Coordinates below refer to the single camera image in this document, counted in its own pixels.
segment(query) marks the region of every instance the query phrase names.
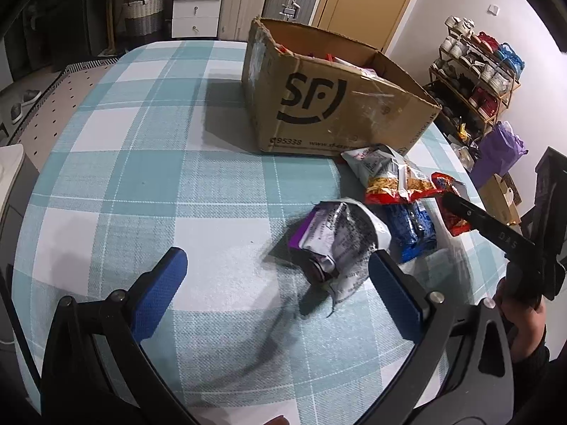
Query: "white drawer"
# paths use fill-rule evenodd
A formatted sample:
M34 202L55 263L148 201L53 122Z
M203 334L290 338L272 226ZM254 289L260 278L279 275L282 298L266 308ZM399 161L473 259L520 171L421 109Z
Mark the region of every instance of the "white drawer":
M175 0L174 19L180 17L218 17L220 0Z
M183 17L171 20L171 38L217 36L217 17Z

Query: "plaid bedsheet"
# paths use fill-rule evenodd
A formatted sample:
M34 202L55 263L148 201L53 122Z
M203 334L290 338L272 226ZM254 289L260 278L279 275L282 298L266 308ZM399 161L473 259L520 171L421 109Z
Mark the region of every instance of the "plaid bedsheet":
M329 317L287 238L320 200L360 199L347 165L260 154L243 103L246 44L159 42L122 57L61 134L35 185L18 242L12 296L38 368L58 300L128 289L172 245L189 270L155 335L142 343L203 423L350 425L410 352L369 280ZM466 183L436 126L409 157ZM491 295L503 254L477 233L406 264L427 288ZM36 407L38 392L20 355ZM440 363L424 397L439 388ZM128 399L129 393L123 396Z

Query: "purple snack bag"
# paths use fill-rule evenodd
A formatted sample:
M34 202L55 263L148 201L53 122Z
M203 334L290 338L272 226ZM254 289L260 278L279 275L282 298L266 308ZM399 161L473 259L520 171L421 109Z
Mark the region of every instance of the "purple snack bag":
M333 306L348 299L368 278L368 259L388 249L388 227L350 198L319 203L291 236L288 246L308 252L310 283L322 283Z
M503 176L528 153L524 142L514 134L507 121L499 121L478 145L481 157L469 176L476 188L482 187L493 174Z

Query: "blue gripper pad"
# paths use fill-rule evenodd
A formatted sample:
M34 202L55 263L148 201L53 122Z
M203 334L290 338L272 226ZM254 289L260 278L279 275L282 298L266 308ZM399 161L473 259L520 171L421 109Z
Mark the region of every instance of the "blue gripper pad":
M132 312L130 329L137 343L154 335L165 310L187 274L187 254L171 248L150 272L154 280Z
M395 272L377 253L373 253L368 261L368 273L402 337L419 342L423 332L422 314Z

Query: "red snack bag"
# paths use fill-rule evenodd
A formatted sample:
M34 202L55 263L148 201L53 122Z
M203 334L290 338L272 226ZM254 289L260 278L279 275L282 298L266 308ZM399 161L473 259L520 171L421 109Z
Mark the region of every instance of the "red snack bag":
M433 185L435 185L435 187L437 187L438 189L443 191L451 191L455 195L462 197L467 201L470 201L465 184L457 181L455 178L447 176L447 174L443 173L433 173L431 175L431 180L433 182ZM448 211L443 206L443 202L439 197L436 199L436 201L437 206L439 207L439 211L441 212L443 223L445 224L445 227L447 227L447 230L449 230L449 233L451 235L458 236L461 233L470 232L471 230L473 230L470 223Z
M441 193L415 164L383 144L341 155L366 186L366 204L413 203Z

